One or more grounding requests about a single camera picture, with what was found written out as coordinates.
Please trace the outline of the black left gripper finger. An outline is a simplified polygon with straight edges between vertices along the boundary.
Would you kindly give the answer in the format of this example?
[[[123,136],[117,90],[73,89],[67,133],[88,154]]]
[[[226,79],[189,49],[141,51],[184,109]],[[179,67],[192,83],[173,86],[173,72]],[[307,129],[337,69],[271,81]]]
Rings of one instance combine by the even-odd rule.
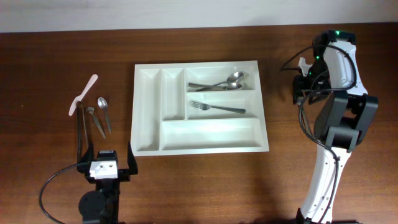
[[[127,169],[119,169],[120,181],[130,181],[132,175],[138,174],[138,166],[130,142],[127,144],[127,165]]]
[[[88,172],[90,170],[91,162],[94,159],[94,149],[93,149],[93,144],[89,143],[88,149],[84,153],[84,155],[78,159],[78,166],[77,166],[77,171],[78,172]]]

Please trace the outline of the metal tongs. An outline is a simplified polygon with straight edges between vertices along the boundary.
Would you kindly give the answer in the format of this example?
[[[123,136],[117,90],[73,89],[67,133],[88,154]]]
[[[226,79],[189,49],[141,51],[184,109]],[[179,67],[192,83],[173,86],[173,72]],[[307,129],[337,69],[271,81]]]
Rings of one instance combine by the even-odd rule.
[[[83,153],[83,138],[86,141],[86,150],[88,149],[88,145],[90,143],[86,128],[86,121],[85,121],[85,111],[84,106],[81,101],[76,104],[76,125],[77,125],[77,161],[80,159]]]

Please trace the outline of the large metal spoon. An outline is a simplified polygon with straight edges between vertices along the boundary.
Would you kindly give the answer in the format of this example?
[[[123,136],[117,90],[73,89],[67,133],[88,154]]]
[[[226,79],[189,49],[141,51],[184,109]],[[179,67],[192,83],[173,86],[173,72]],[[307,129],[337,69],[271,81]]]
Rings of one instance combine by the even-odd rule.
[[[225,81],[213,85],[224,85],[225,83],[240,83],[240,81],[242,81],[246,75],[246,72],[234,72]]]
[[[202,85],[196,83],[189,83],[191,88],[201,88],[204,90],[220,89],[220,90],[241,90],[243,88],[240,83],[225,83],[224,85]]]

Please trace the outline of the metal fork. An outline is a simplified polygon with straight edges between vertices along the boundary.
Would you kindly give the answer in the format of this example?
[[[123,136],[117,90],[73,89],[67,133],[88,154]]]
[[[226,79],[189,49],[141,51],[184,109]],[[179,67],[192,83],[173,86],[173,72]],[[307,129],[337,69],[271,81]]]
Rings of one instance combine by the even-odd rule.
[[[309,135],[311,135],[311,136],[312,136],[313,134],[312,134],[312,131],[311,131],[310,125],[309,125],[309,123],[308,123],[308,119],[307,119],[307,116],[306,116],[306,114],[305,114],[304,107],[302,107],[302,110],[301,110],[301,115],[302,115],[302,122],[303,122],[303,126],[304,126],[304,128],[305,128],[306,132],[307,132],[307,133],[309,133]]]
[[[189,101],[190,106],[199,109],[199,110],[203,110],[203,111],[207,111],[210,109],[217,109],[217,110],[223,110],[223,111],[229,111],[229,112],[233,112],[233,113],[238,113],[238,114],[245,114],[246,110],[242,109],[242,108],[230,108],[230,107],[224,107],[224,106],[214,106],[214,105],[209,105],[206,103],[202,103],[199,101]]]

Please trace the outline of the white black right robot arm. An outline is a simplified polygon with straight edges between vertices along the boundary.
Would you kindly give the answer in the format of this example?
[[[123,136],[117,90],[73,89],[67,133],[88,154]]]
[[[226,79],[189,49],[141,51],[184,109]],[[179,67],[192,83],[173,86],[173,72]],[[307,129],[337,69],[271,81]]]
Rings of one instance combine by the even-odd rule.
[[[368,95],[356,64],[356,37],[340,30],[316,36],[310,47],[315,61],[299,60],[293,80],[293,103],[299,124],[317,144],[317,161],[296,223],[331,223],[332,207],[343,169],[363,141],[378,108]]]

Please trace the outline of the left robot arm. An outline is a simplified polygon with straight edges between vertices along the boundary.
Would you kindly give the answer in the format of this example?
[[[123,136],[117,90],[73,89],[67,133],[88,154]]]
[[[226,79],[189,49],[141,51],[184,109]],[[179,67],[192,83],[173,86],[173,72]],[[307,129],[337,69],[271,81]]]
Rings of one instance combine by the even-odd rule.
[[[127,169],[118,167],[116,151],[99,151],[94,156],[90,143],[85,154],[78,159],[77,171],[95,185],[84,194],[78,204],[83,223],[118,223],[120,183],[129,182],[138,174],[137,162],[131,144],[127,144]]]

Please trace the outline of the small bent metal spoon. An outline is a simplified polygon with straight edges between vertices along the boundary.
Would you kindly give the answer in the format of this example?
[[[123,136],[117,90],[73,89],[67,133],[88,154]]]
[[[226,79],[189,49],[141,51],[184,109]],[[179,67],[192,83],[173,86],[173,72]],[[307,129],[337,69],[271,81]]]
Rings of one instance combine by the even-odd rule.
[[[100,134],[102,135],[102,137],[105,139],[106,135],[105,135],[105,133],[103,131],[103,128],[101,127],[101,124],[100,124],[98,118],[95,115],[95,109],[93,107],[87,107],[86,108],[86,112],[92,116],[96,127],[98,128],[98,130],[99,130]]]

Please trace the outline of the small metal teaspoon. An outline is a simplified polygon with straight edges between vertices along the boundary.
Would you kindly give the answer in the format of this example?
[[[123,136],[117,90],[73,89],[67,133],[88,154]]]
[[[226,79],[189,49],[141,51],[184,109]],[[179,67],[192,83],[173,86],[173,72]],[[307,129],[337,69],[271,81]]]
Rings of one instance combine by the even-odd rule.
[[[98,101],[97,101],[97,104],[103,110],[108,130],[109,130],[110,133],[112,133],[111,123],[110,123],[109,113],[108,113],[108,103],[107,103],[107,101],[103,97],[99,97]]]

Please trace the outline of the white plastic cutlery tray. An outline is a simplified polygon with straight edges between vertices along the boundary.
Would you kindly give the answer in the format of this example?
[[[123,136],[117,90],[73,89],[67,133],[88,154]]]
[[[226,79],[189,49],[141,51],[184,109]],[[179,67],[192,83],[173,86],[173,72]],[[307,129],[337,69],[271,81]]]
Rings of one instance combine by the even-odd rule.
[[[256,61],[137,64],[135,156],[267,152]]]

